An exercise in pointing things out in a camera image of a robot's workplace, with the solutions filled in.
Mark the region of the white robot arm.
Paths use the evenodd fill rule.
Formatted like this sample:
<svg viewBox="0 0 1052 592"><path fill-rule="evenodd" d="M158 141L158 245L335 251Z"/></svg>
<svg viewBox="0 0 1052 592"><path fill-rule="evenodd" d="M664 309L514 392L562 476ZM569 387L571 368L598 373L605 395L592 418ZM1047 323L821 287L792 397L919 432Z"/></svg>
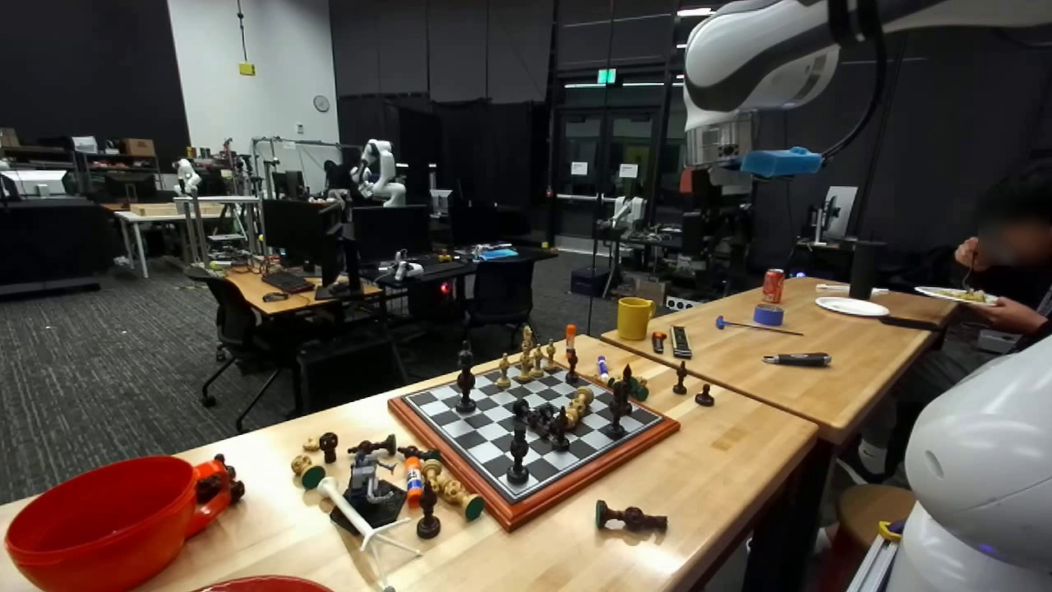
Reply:
<svg viewBox="0 0 1052 592"><path fill-rule="evenodd" d="M688 130L796 108L849 44L910 29L1028 29L1052 0L730 0L688 36ZM1052 336L1043 313L991 298L999 342L913 420L904 473L918 506L888 592L1052 592Z"/></svg>

